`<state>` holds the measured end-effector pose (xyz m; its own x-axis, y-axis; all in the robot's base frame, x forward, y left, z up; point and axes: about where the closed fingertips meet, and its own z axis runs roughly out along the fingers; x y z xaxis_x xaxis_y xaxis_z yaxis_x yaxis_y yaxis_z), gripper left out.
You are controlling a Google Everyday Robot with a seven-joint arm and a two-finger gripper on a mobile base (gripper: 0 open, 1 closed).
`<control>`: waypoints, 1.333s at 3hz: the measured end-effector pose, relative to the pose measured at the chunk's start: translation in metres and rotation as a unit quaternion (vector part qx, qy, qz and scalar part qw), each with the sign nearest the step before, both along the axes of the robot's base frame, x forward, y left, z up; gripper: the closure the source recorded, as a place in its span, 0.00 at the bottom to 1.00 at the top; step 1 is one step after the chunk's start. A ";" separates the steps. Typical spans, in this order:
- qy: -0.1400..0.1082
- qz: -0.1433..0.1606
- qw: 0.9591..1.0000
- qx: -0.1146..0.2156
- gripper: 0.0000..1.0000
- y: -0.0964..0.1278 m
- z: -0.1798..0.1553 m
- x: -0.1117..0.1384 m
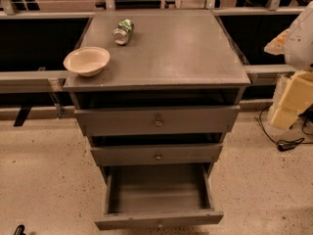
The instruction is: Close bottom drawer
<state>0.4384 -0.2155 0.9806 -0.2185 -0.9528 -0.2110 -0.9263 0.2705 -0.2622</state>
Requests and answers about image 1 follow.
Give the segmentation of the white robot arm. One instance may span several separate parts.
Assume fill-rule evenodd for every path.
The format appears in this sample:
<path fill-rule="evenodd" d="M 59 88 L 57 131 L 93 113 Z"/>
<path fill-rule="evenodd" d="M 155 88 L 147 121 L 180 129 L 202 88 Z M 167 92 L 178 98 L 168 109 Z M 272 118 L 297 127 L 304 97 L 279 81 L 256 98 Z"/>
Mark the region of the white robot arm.
<path fill-rule="evenodd" d="M 277 84 L 269 113 L 272 126 L 287 129 L 313 104 L 313 1 L 264 51 L 283 55 L 285 62 L 296 69 L 294 75 Z"/>

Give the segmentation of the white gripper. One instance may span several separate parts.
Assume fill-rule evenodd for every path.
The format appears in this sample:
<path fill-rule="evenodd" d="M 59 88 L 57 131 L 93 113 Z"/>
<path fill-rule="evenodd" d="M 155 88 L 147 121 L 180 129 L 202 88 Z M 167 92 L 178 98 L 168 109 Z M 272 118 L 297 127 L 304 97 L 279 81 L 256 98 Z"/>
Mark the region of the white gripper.
<path fill-rule="evenodd" d="M 264 47 L 264 51 L 271 55 L 283 55 L 288 33 L 288 29 L 282 31 Z M 288 79 L 279 102 L 281 109 L 274 111 L 270 124 L 279 129 L 290 128 L 298 119 L 295 113 L 304 113 L 312 104 L 313 72 L 299 70 Z"/>

